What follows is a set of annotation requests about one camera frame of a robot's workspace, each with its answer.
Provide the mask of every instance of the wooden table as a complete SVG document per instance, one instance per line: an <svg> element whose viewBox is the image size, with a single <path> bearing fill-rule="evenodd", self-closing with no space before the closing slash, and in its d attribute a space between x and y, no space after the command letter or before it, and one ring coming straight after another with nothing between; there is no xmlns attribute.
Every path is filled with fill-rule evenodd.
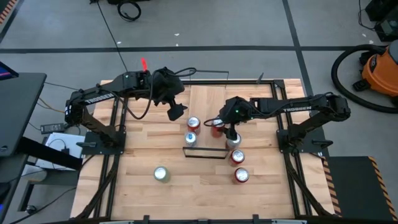
<svg viewBox="0 0 398 224"><path fill-rule="evenodd" d="M288 98L304 96L299 79L284 81ZM119 164L112 220L142 220L144 215L150 215L151 220L251 219L253 214L260 218L293 218L284 159L275 135L276 118L255 119L236 128L243 138L240 149L246 155L241 167L251 175L243 185L232 184L231 174L235 168L230 167L227 160L183 155L187 118L190 115L202 121L214 118L225 99L237 95L247 100L272 97L271 88L265 85L186 86L176 102L189 109L174 122L167 117L168 105L152 105L146 117L139 121L128 114L126 150ZM94 117L109 124L112 104L113 100L96 104ZM146 104L147 100L143 99L129 101L130 109L138 115ZM308 112L292 113L294 123L307 118ZM201 128L199 146L225 144L224 139L212 139L208 127L202 125ZM326 210L334 213L321 160L309 154L302 154L301 160L308 188ZM95 156L81 171L71 217L78 215L96 192L102 161L103 156ZM172 175L167 184L153 178L155 167L160 165L166 166ZM301 193L296 189L303 213Z"/></svg>

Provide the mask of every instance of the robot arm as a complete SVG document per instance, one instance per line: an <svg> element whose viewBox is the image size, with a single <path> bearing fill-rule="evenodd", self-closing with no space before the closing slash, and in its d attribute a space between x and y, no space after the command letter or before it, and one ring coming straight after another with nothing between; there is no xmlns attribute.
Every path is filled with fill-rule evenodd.
<svg viewBox="0 0 398 224"><path fill-rule="evenodd" d="M99 134L105 145L112 147L118 144L115 127L105 126L95 119L86 106L114 97L119 99L134 97L137 100L145 98L153 100L155 106L159 103L168 103L170 109L167 114L171 121L175 121L187 108L175 102L175 95L183 91L184 86L179 77L166 67L156 70L152 75L149 71L126 72L117 76L111 83L97 84L88 90L73 92L66 103L65 121L70 125L85 126Z"/></svg>
<svg viewBox="0 0 398 224"><path fill-rule="evenodd" d="M332 93L294 98L289 100L277 100L273 98L250 98L246 101L238 96L226 100L226 104L220 109L220 119L224 124L230 124L225 130L228 139L236 139L235 124L251 119L267 119L282 113L296 111L316 110L319 113L302 122L289 126L289 139L291 144L296 144L305 135L326 124L329 121L344 121L349 118L351 110L347 100Z"/></svg>

